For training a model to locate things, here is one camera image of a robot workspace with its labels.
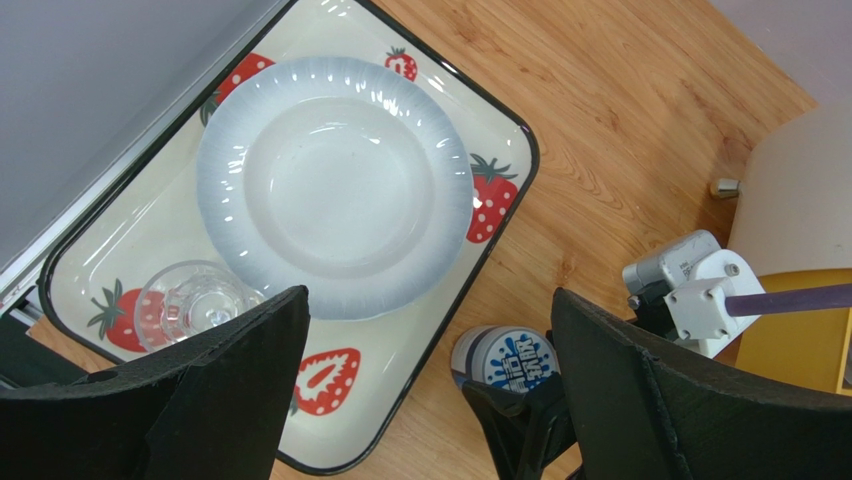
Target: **purple rod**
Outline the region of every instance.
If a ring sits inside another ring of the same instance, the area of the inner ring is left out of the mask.
[[[726,298],[725,307],[732,317],[852,308],[852,284],[739,295]]]

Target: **clear glass cup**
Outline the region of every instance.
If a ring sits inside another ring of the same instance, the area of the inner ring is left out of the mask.
[[[139,293],[136,334],[153,352],[219,326],[262,301],[261,294],[220,265],[176,263],[154,275]]]

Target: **red strawberry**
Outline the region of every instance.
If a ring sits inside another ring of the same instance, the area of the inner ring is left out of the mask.
[[[113,291],[107,288],[103,289],[106,305],[101,305],[97,299],[92,298],[92,303],[101,309],[101,313],[95,315],[89,320],[89,327],[100,325],[98,337],[101,340],[106,335],[107,339],[115,346],[121,347],[131,352],[145,352],[145,347],[139,343],[139,338],[136,336],[136,327],[133,324],[133,310],[136,308],[136,300],[139,298],[140,289],[130,290],[124,293],[121,286],[121,281],[115,279],[115,287]],[[148,299],[162,305],[162,294],[159,297],[153,297],[149,294]],[[143,330],[146,332],[148,341],[153,344],[165,342],[165,333],[160,329],[159,318],[156,320],[148,319],[143,322]]]
[[[361,353],[354,348],[319,353],[302,360],[295,392],[299,410],[328,415],[340,408],[352,390],[360,366]]]
[[[388,53],[388,58],[385,60],[385,67],[412,82],[417,78],[417,62],[411,58],[411,55],[405,53],[404,48],[391,47],[391,53]]]
[[[228,78],[226,78],[225,81],[219,85],[219,88],[210,95],[210,98],[201,105],[201,110],[199,111],[199,114],[201,115],[201,123],[207,126],[207,122],[210,120],[210,117],[213,116],[216,108],[225,101],[225,98],[227,98],[240,83],[253,77],[257,74],[257,72],[264,68],[274,64],[275,62],[272,60],[256,53],[249,53],[246,55],[246,58],[244,58],[243,61],[234,68],[234,71],[228,75]]]
[[[518,196],[518,187],[509,180],[517,175],[506,175],[511,165],[497,168],[497,159],[491,163],[484,158],[470,154],[475,164],[471,165],[473,173],[473,219],[467,231],[467,239],[473,243],[482,243],[492,236]]]

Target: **yellow container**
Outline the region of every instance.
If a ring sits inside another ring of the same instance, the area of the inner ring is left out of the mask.
[[[768,275],[767,292],[852,283],[852,269]],[[742,335],[737,368],[800,387],[852,396],[843,374],[852,309],[764,315]]]

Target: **wooden table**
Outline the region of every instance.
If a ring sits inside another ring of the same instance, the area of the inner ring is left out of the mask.
[[[483,324],[550,325],[556,287],[628,317],[621,269],[698,228],[724,242],[735,202],[707,194],[815,102],[706,0],[380,0],[525,118],[541,169],[376,450],[342,478],[494,478],[449,374]],[[109,366],[45,321],[33,331],[87,369]],[[564,479],[574,448],[548,468]],[[276,479],[301,478],[277,462]]]

